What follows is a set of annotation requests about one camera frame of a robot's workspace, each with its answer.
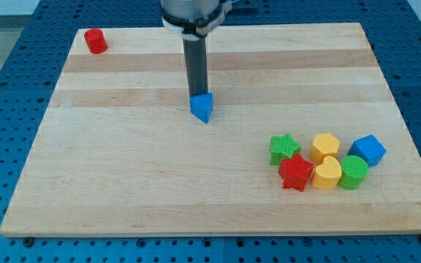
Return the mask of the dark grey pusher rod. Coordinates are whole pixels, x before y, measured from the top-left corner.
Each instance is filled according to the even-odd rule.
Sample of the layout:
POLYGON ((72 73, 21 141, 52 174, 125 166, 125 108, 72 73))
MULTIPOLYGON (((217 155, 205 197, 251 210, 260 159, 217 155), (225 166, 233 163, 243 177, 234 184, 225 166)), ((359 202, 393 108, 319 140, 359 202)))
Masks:
POLYGON ((208 69, 205 38, 196 41, 183 40, 189 96, 208 92, 208 69))

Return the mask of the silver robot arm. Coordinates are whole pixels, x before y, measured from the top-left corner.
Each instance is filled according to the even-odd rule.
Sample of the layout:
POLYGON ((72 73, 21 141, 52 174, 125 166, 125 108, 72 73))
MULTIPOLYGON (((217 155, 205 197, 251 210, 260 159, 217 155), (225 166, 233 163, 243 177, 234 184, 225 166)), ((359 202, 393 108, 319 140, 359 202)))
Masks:
POLYGON ((231 0, 161 0, 163 25, 183 40, 190 97, 208 92, 206 37, 233 8, 231 0))

